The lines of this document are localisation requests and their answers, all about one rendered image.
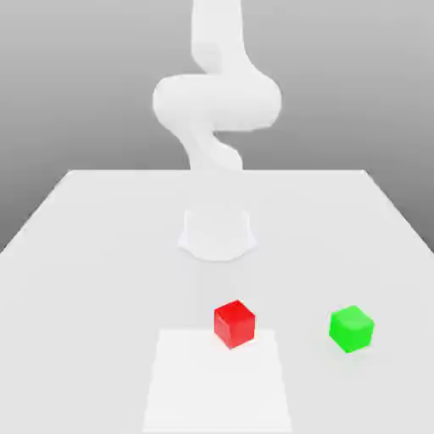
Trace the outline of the small green cube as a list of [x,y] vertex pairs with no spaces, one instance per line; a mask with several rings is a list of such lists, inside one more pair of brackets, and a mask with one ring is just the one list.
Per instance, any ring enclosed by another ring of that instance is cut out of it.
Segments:
[[351,305],[331,313],[329,337],[345,352],[370,345],[375,322],[358,306]]

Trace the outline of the small red cube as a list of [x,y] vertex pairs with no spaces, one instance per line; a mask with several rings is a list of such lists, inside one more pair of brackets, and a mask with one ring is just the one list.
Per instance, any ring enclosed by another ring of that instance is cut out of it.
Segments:
[[229,349],[253,340],[255,325],[255,314],[240,300],[214,310],[214,333]]

